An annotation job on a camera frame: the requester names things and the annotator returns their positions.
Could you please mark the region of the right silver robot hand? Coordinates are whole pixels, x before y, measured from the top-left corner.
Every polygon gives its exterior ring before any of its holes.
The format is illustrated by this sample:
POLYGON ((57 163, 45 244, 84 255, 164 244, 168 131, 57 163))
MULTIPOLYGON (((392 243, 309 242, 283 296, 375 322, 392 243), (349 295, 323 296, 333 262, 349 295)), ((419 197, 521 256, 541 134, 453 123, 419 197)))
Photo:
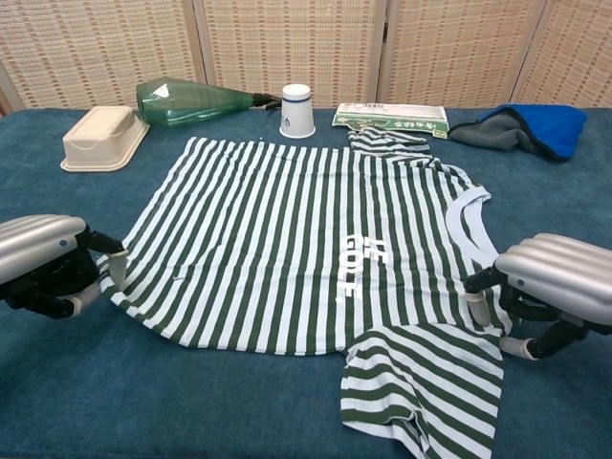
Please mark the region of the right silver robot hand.
POLYGON ((484 290, 499 286, 498 304, 512 316, 551 321, 537 339, 504 337, 500 349, 526 360, 553 356, 589 332, 612 335, 612 251, 567 236, 540 233, 499 254, 464 282, 470 313, 491 323, 484 290))

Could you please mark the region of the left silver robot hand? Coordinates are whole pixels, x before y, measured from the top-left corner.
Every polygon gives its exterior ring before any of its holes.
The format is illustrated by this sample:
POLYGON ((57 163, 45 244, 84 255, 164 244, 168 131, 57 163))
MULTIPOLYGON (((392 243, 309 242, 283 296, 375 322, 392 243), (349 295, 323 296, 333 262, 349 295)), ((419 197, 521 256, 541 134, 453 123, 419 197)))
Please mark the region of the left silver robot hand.
POLYGON ((108 273, 123 287, 129 251, 82 218, 39 214, 0 224, 0 300, 54 319, 79 315, 101 295, 91 251, 108 257, 108 273))

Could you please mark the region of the green white striped t-shirt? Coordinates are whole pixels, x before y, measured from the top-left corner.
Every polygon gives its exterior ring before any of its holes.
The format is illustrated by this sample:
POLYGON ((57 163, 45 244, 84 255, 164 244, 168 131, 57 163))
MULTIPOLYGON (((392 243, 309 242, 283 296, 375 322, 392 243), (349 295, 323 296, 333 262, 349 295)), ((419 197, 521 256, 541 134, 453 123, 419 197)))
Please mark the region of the green white striped t-shirt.
POLYGON ((346 357, 343 423, 419 459, 491 459, 512 321, 470 313, 489 192, 407 135, 343 148, 192 138, 101 289, 186 347, 346 357))

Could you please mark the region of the woven folding screen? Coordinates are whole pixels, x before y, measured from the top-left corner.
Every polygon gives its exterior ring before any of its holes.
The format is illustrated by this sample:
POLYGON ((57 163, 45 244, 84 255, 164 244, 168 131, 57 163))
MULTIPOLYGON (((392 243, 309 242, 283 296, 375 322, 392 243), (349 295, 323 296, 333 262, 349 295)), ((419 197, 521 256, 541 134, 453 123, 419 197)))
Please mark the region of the woven folding screen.
POLYGON ((317 107, 612 108, 612 0, 0 0, 0 117, 176 77, 317 107))

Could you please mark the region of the beige plastic lidded container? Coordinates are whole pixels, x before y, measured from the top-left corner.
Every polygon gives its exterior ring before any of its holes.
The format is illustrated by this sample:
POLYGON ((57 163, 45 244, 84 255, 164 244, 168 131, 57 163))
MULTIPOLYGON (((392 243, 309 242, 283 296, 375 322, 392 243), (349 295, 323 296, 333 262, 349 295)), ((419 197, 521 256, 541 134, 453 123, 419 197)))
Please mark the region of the beige plastic lidded container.
POLYGON ((68 172, 111 172, 133 158, 149 125, 129 106, 96 106, 63 137, 68 172))

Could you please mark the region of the blue grey cloth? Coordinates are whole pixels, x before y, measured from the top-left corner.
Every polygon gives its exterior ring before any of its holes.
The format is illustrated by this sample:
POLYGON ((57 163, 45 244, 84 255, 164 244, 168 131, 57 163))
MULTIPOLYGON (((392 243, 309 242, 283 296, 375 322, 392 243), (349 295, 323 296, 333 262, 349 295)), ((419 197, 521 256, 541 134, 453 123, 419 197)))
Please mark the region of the blue grey cloth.
POLYGON ((586 122, 587 114, 571 105, 507 103, 475 121, 453 125, 448 137, 474 147, 520 149, 565 163, 575 156, 586 122))

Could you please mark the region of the blue table mat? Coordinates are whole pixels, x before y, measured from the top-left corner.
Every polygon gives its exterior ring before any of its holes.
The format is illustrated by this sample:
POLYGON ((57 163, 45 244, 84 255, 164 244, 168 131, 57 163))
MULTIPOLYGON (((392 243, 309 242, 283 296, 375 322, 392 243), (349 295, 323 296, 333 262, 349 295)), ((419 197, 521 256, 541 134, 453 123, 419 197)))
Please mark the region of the blue table mat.
MULTIPOLYGON (((128 234, 192 137, 282 142, 277 111, 152 128, 113 173, 61 169, 78 110, 0 119, 0 223, 79 215, 128 234)), ((433 139, 491 199, 499 251, 540 232, 612 249, 612 109, 587 113, 575 157, 472 149, 433 139)), ((0 301, 0 458, 410 459, 398 442, 344 426, 339 354, 290 358, 190 350, 105 299, 53 320, 0 301)), ((549 359, 508 358, 492 459, 612 459, 612 337, 590 334, 549 359)))

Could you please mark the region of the green plastic spray bottle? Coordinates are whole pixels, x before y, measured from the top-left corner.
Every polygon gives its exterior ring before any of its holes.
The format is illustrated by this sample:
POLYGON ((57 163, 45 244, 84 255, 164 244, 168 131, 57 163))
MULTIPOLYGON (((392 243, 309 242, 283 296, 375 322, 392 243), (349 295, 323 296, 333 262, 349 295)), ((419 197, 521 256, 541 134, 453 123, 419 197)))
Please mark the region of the green plastic spray bottle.
POLYGON ((281 97, 250 93, 220 86, 160 77, 136 86, 141 118, 150 125, 180 126, 211 120, 226 114, 281 105, 281 97))

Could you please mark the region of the green white flat carton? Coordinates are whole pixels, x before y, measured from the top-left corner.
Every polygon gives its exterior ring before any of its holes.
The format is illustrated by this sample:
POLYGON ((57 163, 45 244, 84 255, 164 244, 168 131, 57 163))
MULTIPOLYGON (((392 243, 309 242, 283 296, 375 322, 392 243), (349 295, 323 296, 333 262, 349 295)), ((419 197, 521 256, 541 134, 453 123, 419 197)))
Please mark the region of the green white flat carton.
POLYGON ((449 125, 442 106, 393 103, 341 103, 333 126, 352 130, 376 127, 385 130, 419 132, 446 139, 449 125))

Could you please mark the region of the white paper cup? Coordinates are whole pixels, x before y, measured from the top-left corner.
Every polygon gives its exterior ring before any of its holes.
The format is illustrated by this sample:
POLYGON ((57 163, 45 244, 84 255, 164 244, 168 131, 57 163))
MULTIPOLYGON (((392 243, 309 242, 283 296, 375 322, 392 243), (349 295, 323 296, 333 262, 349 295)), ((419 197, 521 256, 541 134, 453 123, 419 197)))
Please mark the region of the white paper cup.
POLYGON ((302 83, 282 88, 279 133, 289 139, 305 139, 315 134, 311 89, 302 83))

